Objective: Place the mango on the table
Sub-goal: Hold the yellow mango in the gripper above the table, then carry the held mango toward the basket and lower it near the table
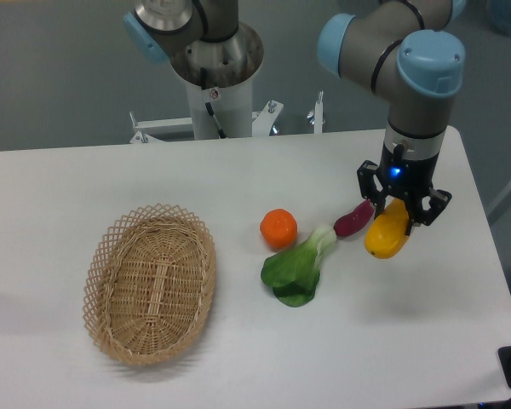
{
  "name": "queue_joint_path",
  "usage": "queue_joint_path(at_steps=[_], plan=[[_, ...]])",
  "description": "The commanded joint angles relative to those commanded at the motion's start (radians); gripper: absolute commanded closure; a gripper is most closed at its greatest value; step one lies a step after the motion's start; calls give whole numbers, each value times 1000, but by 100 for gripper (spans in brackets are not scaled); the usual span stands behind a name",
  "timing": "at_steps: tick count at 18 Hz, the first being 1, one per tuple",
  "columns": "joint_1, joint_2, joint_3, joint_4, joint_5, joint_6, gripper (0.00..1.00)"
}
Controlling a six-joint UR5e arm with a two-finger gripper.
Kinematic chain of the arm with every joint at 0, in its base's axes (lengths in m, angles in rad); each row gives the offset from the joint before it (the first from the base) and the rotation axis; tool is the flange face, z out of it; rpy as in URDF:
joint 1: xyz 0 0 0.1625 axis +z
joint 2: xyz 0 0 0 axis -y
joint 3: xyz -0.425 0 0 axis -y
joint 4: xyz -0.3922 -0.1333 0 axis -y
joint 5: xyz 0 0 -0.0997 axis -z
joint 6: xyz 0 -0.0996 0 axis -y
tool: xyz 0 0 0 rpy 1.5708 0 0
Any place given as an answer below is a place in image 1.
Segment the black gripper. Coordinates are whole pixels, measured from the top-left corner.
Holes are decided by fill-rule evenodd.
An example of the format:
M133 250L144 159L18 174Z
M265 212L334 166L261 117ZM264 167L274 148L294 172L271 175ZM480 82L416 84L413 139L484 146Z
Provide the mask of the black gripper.
M451 193L433 188L438 157L436 154L422 160L408 160L404 154L396 162L393 152L383 146L379 165L365 160L357 170L360 194L370 201L375 216L384 211L388 196L404 198L408 213L405 234L410 236L414 226L431 225L451 202Z

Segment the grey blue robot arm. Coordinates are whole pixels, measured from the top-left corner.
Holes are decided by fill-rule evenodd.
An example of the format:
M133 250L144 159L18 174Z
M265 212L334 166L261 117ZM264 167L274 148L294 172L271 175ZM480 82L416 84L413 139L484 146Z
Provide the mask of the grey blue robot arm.
M408 226L429 225L451 201L433 172L462 86L465 49L445 31L462 1L383 1L364 18L337 14L317 43L319 63L388 102L378 163L358 170L361 195L377 214L405 204ZM147 59L168 61L190 95L198 139L250 137L252 81L264 49L235 1L139 1L123 18Z

